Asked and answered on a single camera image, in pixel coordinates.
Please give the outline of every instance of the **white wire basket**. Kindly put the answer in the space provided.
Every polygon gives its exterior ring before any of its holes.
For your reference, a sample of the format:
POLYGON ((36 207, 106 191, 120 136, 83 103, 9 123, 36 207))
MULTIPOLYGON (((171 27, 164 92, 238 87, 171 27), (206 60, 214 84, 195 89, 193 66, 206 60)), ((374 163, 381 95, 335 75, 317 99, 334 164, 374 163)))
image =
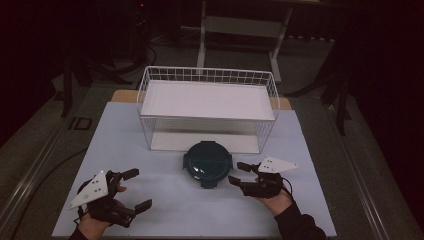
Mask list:
POLYGON ((173 151, 260 153, 280 109, 271 72, 218 68, 147 67, 137 103, 149 149, 173 151))

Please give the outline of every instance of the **white table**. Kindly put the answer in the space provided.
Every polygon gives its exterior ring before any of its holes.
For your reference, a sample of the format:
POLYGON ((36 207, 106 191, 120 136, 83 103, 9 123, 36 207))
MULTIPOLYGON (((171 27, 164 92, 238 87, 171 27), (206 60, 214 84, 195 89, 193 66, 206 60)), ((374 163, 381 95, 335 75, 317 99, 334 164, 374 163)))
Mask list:
MULTIPOLYGON (((258 201, 244 197, 226 179, 215 189, 203 189, 182 168, 184 152, 150 151, 135 103, 107 104, 93 140, 75 178, 52 233, 67 237, 75 229, 76 210, 67 210, 80 185, 100 170, 123 172, 138 168, 140 175, 123 182, 128 187, 117 199, 128 208, 147 199, 153 206, 138 215, 130 228, 112 226, 109 237, 128 238, 276 238, 277 225, 271 213, 258 201)), ((259 163, 272 156, 299 164, 283 173, 293 185, 294 197, 303 213, 312 215, 327 236, 335 236, 321 186, 293 110, 282 110, 262 154, 234 154, 234 165, 242 161, 259 163)), ((231 175, 254 181, 255 174, 237 169, 231 175)))

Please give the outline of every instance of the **person's left hand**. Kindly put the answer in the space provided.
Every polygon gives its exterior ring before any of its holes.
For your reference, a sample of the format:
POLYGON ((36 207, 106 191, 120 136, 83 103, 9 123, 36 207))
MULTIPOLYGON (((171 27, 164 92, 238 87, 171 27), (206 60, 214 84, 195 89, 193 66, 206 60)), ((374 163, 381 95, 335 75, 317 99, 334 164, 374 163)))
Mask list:
MULTIPOLYGON (((118 185, 117 187, 118 192, 123 192, 126 189, 127 189, 126 187, 120 186, 120 185, 118 185)), ((118 200, 115 200, 115 201, 118 202, 118 205, 124 206, 118 200)), ((78 224, 78 229, 87 239, 97 240, 102 237, 106 228, 108 228, 109 226, 110 226, 110 223, 102 222, 94 218, 91 218, 90 214, 87 213, 80 219, 80 223, 78 224)))

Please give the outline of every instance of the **white triangular tracker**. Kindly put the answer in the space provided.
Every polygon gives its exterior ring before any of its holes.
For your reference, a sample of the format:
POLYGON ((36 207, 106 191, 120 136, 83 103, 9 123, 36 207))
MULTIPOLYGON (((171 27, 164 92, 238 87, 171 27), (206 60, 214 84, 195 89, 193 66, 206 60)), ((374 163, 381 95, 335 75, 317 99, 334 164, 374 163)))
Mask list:
POLYGON ((267 156, 262 161, 258 170, 264 173, 279 173, 298 167, 299 165, 296 163, 267 156))
POLYGON ((96 199, 106 196, 109 193, 107 188, 106 174, 100 171, 80 193, 69 204, 68 209, 72 209, 83 204, 92 202, 96 199))

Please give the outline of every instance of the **sleeve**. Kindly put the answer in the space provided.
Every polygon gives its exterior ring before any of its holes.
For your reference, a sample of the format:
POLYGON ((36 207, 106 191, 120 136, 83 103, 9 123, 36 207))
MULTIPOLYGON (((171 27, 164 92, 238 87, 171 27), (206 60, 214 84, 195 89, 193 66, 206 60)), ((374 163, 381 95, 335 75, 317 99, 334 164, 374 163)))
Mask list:
POLYGON ((69 237, 68 240, 88 240, 84 234, 82 234, 82 232, 78 229, 75 228, 74 233, 72 233, 72 235, 69 237))
POLYGON ((296 202, 274 218, 284 240, 325 240, 327 238, 324 231, 315 225, 315 220, 311 216, 300 213, 296 202))

